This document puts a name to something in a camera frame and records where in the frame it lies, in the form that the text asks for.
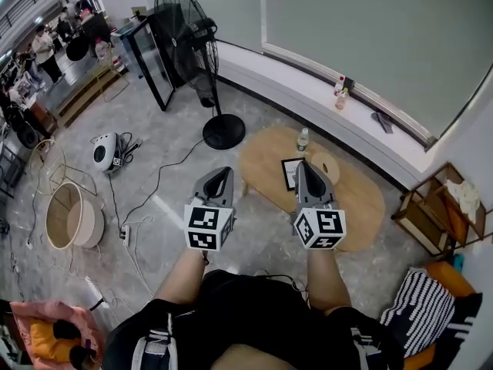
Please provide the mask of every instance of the coffee table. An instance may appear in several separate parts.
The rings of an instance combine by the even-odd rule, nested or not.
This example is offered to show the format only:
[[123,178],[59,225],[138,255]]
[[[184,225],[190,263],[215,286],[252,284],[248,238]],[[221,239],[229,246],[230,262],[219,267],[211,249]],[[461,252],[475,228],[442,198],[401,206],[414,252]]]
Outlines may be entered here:
[[[298,132],[289,127],[274,126],[258,132],[242,148],[240,172],[243,195],[250,187],[287,213],[296,210],[294,191],[288,191],[281,160],[297,156]],[[328,153],[320,144],[310,141],[305,159],[310,162],[316,153]],[[385,214],[384,197],[377,184],[359,169],[332,155],[340,178],[335,185],[340,209],[346,211],[347,236],[337,246],[341,251],[360,251],[370,247],[380,229]]]

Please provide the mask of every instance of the fan base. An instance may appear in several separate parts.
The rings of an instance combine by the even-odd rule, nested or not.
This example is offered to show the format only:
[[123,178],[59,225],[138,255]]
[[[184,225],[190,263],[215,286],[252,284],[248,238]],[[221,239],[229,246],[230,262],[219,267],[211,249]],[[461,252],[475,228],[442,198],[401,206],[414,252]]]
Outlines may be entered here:
[[228,150],[245,137],[245,124],[236,115],[214,116],[203,127],[203,140],[215,150]]

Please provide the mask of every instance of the standing fan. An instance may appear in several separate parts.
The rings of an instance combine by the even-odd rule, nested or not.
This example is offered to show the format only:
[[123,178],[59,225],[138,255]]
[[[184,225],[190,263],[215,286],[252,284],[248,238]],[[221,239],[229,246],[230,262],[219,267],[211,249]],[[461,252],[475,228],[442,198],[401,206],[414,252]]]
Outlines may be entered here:
[[228,150],[245,137],[238,117],[221,113],[216,78],[219,60],[214,34],[216,23],[206,17],[197,0],[154,0],[155,32],[175,70],[194,88],[201,104],[216,107],[203,128],[203,139],[216,150]]

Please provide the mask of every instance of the water bottle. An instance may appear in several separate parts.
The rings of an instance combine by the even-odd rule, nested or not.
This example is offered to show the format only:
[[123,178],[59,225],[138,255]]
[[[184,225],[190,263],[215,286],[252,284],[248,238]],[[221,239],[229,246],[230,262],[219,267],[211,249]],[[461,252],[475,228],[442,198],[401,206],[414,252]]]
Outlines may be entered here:
[[109,56],[109,44],[102,41],[100,37],[96,39],[96,47],[94,48],[99,61],[105,61]]
[[302,157],[305,155],[305,152],[307,151],[307,146],[308,146],[309,142],[310,142],[310,139],[308,138],[308,129],[305,127],[305,128],[303,128],[303,130],[301,130],[301,133],[298,136],[298,141],[296,143],[297,153],[298,153],[299,157]]
[[336,100],[336,108],[337,109],[343,109],[344,106],[346,106],[346,100],[349,97],[349,91],[347,88],[344,88],[341,93],[339,93],[339,96],[337,97]]
[[339,96],[339,93],[344,88],[344,77],[340,76],[334,87],[334,96]]

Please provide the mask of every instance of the glass door refrigerator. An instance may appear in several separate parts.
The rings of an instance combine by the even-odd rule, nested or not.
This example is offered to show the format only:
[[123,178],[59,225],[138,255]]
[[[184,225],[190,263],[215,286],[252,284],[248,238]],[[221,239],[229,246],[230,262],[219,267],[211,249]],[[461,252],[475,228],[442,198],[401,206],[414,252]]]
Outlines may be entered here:
[[127,69],[146,78],[160,109],[166,111],[172,95],[184,82],[166,52],[160,53],[152,27],[150,17],[140,23],[131,22],[112,33],[112,41]]

